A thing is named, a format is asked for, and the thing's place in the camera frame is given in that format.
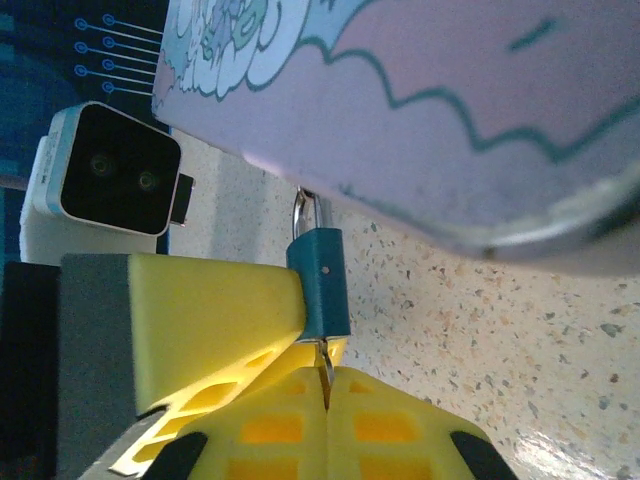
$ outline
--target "pink illustrated board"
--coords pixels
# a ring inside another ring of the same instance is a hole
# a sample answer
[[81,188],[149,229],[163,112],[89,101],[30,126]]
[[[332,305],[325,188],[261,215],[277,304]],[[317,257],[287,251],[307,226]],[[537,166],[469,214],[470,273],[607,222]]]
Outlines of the pink illustrated board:
[[535,254],[637,202],[640,2],[171,0],[153,111],[443,246]]

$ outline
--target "yellow foam block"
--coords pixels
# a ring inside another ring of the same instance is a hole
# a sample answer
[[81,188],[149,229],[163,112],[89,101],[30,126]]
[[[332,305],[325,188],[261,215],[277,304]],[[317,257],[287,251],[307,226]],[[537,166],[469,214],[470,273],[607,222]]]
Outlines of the yellow foam block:
[[337,368],[327,416],[328,479],[474,480],[450,438],[474,424],[352,368]]
[[324,480],[326,411],[318,370],[302,368],[189,424],[207,444],[189,480]]
[[478,427],[351,368],[325,411],[317,368],[243,395],[179,433],[208,440],[189,480],[473,480],[451,432]]
[[280,267],[132,255],[136,405],[165,415],[112,466],[141,475],[189,422],[220,408],[301,334],[298,275]]
[[[334,365],[339,365],[347,347],[347,338],[337,338],[329,341],[329,355]],[[294,343],[282,355],[274,360],[258,378],[245,388],[240,397],[253,393],[261,388],[274,384],[288,374],[302,367],[312,367],[315,364],[316,347],[310,343]]]

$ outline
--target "white camera device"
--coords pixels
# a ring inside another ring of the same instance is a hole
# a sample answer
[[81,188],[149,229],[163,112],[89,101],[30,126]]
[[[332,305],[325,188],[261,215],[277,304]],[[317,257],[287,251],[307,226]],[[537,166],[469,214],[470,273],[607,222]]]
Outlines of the white camera device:
[[155,253],[184,224],[194,180],[174,138],[98,102],[58,112],[42,137],[20,218],[22,261]]

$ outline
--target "granite surface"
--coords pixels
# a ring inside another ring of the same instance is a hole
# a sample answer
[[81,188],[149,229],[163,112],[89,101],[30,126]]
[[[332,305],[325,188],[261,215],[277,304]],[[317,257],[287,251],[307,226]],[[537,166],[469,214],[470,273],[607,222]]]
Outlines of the granite surface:
[[[176,132],[197,180],[171,253],[283,265],[295,188]],[[334,205],[344,363],[474,421],[522,479],[640,479],[640,277],[470,261]]]

